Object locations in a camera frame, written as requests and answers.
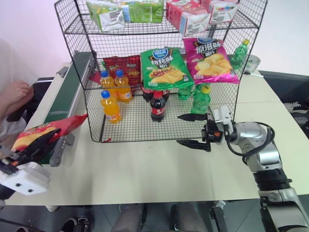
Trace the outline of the pink potato chips bag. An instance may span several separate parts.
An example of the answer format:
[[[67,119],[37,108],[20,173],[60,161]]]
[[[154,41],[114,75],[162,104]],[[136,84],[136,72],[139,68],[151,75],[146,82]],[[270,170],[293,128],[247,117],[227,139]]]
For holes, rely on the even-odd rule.
[[[223,40],[212,38],[183,38],[187,67],[197,84],[239,84],[231,66]]]

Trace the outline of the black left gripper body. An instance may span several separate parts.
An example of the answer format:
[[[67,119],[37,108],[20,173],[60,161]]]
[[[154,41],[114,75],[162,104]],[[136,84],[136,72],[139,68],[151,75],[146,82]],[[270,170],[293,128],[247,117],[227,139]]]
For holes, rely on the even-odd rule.
[[[5,155],[4,158],[0,159],[0,171],[7,175],[17,173],[19,171],[18,165],[20,163],[23,152],[13,152],[12,150],[9,150],[2,145],[0,145],[0,152]]]

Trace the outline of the red potato chips bag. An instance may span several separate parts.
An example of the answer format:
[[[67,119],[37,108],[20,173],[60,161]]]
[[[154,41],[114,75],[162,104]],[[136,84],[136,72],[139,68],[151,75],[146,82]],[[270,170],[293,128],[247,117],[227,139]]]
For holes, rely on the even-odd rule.
[[[116,71],[122,70],[131,86],[140,84],[140,55],[104,58],[101,63],[114,79],[116,78]]]
[[[83,124],[87,119],[88,114],[83,115],[74,115],[62,120],[52,121],[45,123],[33,128],[30,128],[19,134],[17,140],[15,141],[12,151],[23,151],[27,148],[32,142],[36,139],[46,135],[47,133],[60,129],[60,132],[57,132],[48,143],[54,142],[62,136],[65,136],[71,133],[73,130],[78,128]]]

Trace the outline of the green potato chips bag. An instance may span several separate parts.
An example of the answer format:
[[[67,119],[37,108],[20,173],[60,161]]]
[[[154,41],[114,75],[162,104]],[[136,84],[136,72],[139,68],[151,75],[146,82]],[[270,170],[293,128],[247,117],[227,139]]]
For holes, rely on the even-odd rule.
[[[140,53],[143,87],[154,91],[194,85],[181,50],[163,47]]]

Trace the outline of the orange soda bottle blue cap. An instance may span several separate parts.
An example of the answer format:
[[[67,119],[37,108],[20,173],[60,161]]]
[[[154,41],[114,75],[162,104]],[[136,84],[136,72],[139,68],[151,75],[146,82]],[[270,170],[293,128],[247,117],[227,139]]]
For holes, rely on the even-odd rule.
[[[100,72],[100,85],[104,89],[112,89],[115,90],[114,79],[109,75],[107,70],[103,70]]]
[[[120,101],[130,102],[132,99],[132,92],[129,86],[128,78],[125,76],[125,73],[122,70],[117,70],[115,74],[115,84],[117,86],[117,92]]]
[[[111,95],[108,90],[101,92],[101,106],[103,107],[104,114],[107,120],[113,124],[121,121],[120,108],[116,99]]]

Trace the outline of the black metal bracket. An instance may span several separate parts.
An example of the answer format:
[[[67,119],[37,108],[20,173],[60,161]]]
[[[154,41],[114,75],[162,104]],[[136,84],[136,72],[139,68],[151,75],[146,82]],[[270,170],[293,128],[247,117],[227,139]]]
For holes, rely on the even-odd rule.
[[[225,202],[222,200],[214,202],[210,208],[210,217],[215,221],[218,232],[228,232],[224,216]]]

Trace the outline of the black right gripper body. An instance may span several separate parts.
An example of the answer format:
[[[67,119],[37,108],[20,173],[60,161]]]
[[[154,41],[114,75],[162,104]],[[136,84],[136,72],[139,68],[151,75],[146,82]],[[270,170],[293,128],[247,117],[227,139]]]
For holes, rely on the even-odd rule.
[[[212,119],[210,114],[205,114],[204,118],[206,120],[206,124],[202,129],[202,141],[210,144],[210,143],[221,143],[223,139],[223,130],[219,129],[217,123],[214,119]]]

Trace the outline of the green drink carton pack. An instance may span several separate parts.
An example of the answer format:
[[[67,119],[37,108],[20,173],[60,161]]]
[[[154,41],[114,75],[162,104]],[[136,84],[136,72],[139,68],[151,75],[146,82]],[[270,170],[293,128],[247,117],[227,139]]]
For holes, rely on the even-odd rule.
[[[161,23],[164,0],[124,0],[120,3],[128,23]]]
[[[87,0],[90,17],[102,32],[125,27],[122,8],[112,0]]]

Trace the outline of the white bowl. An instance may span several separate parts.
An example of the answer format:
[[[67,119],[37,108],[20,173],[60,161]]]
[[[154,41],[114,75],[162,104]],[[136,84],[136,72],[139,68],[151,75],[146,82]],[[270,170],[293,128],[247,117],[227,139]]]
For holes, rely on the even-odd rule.
[[[254,56],[254,55],[249,55],[249,58],[247,60],[246,66],[245,66],[245,70],[252,73],[253,71],[255,71],[257,69],[260,62],[261,62],[261,60],[260,60],[259,57]]]

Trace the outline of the bystander bare hand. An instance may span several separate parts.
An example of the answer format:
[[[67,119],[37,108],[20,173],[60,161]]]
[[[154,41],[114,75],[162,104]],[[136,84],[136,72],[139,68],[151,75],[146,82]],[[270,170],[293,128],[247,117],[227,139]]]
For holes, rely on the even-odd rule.
[[[10,103],[17,102],[26,97],[30,92],[30,86],[23,81],[13,82],[6,88],[7,99]]]

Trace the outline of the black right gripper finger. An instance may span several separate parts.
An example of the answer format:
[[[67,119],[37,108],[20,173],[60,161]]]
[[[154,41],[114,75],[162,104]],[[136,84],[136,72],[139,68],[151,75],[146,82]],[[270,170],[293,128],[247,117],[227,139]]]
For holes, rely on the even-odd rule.
[[[197,140],[177,140],[176,142],[191,149],[204,150],[206,152],[211,151],[210,143],[201,143]]]
[[[204,121],[208,119],[207,114],[184,114],[178,116],[178,119],[184,120],[184,121]]]

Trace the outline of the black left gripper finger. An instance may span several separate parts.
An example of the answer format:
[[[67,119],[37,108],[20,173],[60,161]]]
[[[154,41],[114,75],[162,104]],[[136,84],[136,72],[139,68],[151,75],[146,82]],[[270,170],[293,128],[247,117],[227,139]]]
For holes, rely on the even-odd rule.
[[[50,153],[54,150],[57,142],[58,139],[48,142],[46,136],[36,139],[23,151],[25,155],[23,162],[46,163],[46,159],[50,159]]]
[[[20,157],[44,157],[54,146],[61,129],[46,129],[17,139],[16,153]]]

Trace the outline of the pink drink carton pack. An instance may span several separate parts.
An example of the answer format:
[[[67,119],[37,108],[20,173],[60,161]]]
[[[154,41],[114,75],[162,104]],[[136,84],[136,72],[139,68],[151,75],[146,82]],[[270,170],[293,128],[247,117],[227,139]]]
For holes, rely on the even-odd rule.
[[[210,17],[197,0],[169,0],[166,3],[166,19],[182,36],[204,32]]]
[[[232,22],[239,0],[201,0],[201,6],[210,13],[210,24]]]

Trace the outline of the bystander white shirt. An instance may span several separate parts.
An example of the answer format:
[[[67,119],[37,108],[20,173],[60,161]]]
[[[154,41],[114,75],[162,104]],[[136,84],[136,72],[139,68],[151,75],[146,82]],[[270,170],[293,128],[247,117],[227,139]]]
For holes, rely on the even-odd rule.
[[[0,39],[0,93],[14,81],[14,61],[12,47]]]

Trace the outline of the green soda bottle yellow cap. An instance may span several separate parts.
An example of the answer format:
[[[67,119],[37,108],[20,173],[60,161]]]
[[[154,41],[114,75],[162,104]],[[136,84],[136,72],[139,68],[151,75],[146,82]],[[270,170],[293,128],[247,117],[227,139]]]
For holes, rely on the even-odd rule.
[[[211,97],[210,97],[211,87],[207,84],[198,84],[195,87],[193,96],[193,105],[191,108],[191,113],[193,114],[205,114],[208,110]]]
[[[247,53],[248,53],[248,45],[250,43],[249,39],[244,39],[241,43],[240,46],[238,46],[231,59],[230,59],[230,64],[232,65],[234,70],[237,70],[241,67],[242,63],[244,62]]]

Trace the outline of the black and white pen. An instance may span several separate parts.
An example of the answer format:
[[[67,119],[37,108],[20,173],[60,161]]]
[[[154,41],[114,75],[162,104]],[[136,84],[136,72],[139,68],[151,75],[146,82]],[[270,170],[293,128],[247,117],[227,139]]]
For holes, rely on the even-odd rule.
[[[245,74],[245,75],[252,75],[252,76],[264,78],[263,75],[255,74],[255,73],[252,73],[252,72],[249,72],[249,71],[244,71],[243,74]]]

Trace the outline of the black shoe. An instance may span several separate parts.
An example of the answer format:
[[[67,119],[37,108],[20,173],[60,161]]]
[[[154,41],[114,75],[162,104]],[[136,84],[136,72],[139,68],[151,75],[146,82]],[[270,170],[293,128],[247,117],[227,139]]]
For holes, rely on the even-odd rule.
[[[61,227],[59,232],[88,232],[88,217],[69,218]]]

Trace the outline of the black and white sneaker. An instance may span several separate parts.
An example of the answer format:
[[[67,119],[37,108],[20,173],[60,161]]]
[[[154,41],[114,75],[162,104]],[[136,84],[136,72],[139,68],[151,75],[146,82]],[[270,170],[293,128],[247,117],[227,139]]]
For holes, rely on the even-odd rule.
[[[297,113],[302,111],[302,105],[299,102],[287,102],[283,104],[289,113]]]

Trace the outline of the green conveyor belt grey frame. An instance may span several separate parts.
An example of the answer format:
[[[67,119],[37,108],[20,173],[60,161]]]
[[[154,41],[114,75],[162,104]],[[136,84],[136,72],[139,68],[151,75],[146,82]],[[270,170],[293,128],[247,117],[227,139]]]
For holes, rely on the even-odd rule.
[[[48,111],[44,123],[57,121],[74,115],[83,87],[81,78],[87,81],[94,69],[94,58],[90,52],[74,52],[73,62],[70,65],[62,85]],[[57,167],[61,164],[64,148],[74,144],[75,136],[72,133],[62,136],[54,142],[54,148],[47,154],[41,164],[49,164]]]

